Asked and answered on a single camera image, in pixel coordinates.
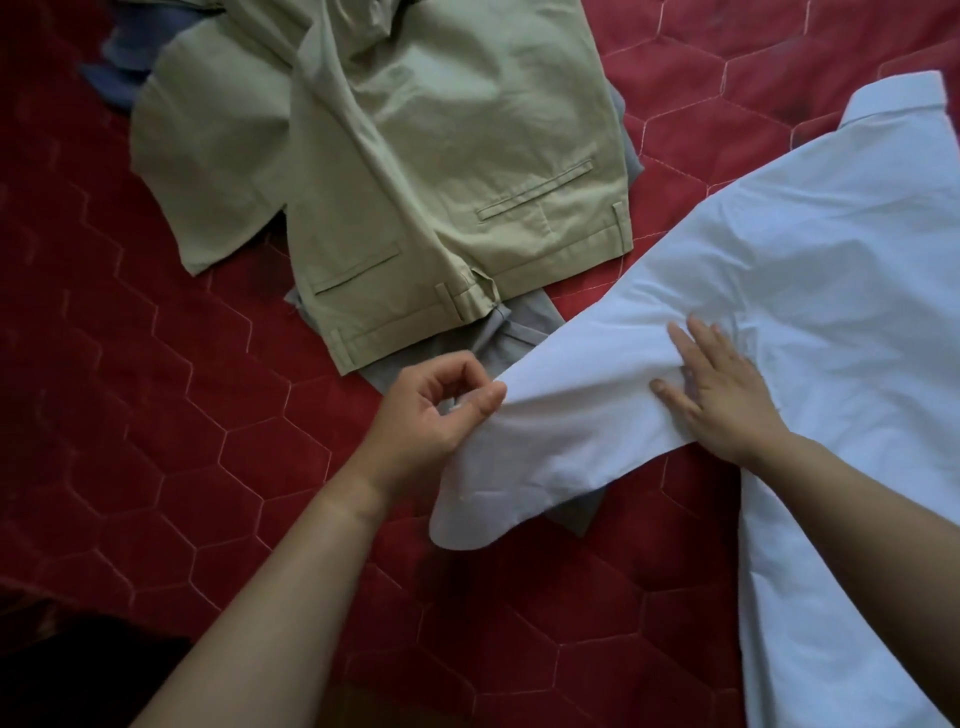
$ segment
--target back pocket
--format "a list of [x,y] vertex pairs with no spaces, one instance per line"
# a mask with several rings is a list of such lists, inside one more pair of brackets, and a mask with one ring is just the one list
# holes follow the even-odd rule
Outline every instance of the back pocket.
[[510,197],[478,209],[477,217],[480,219],[480,222],[490,220],[492,217],[496,217],[497,215],[512,210],[514,207],[523,205],[523,203],[528,203],[531,200],[536,200],[538,197],[543,197],[543,195],[552,192],[558,187],[568,182],[573,182],[578,177],[583,177],[591,169],[593,169],[592,160],[584,159],[582,162],[574,164],[566,171],[561,172],[556,177],[545,182],[535,182],[526,189],[515,192]]

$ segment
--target forearm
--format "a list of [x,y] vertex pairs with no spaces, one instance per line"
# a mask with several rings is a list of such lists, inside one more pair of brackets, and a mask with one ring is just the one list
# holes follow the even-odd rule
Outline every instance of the forearm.
[[799,436],[750,466],[927,696],[960,721],[960,528]]
[[345,468],[184,658],[135,728],[310,726],[387,503]]

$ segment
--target right hand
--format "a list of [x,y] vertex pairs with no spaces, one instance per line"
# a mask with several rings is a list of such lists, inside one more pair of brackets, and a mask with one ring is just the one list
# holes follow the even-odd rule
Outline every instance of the right hand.
[[650,389],[701,445],[749,470],[766,451],[789,439],[790,431],[760,372],[737,352],[720,327],[708,327],[692,316],[686,325],[692,339],[674,323],[667,332],[696,385],[696,401],[662,379],[650,382]]

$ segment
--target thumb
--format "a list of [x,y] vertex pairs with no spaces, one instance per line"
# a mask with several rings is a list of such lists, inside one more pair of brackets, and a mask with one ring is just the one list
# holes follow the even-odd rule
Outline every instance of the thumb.
[[460,400],[456,409],[444,415],[444,422],[451,435],[453,447],[460,447],[473,430],[500,408],[506,396],[507,385],[502,381],[492,381],[468,393]]

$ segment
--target welt pocket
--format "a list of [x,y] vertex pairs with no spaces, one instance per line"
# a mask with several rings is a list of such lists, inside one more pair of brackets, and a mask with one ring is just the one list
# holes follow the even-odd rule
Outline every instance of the welt pocket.
[[381,246],[378,250],[356,262],[346,263],[343,260],[328,259],[320,265],[310,266],[310,287],[314,293],[323,293],[361,273],[369,271],[373,266],[400,255],[400,248],[396,243]]
[[492,205],[487,205],[477,210],[477,217],[480,218],[480,221],[490,220],[496,215],[503,214],[507,210],[511,210],[516,206],[523,205],[523,203],[528,203],[531,200],[536,200],[538,197],[542,197],[548,192],[561,187],[568,182],[573,182],[578,177],[583,177],[587,172],[593,169],[593,162],[590,159],[584,159],[584,161],[579,164],[575,164],[570,167],[565,172],[561,172],[556,177],[553,177],[546,182],[538,182],[531,187],[528,187],[517,194],[511,195],[508,198],[495,202]]

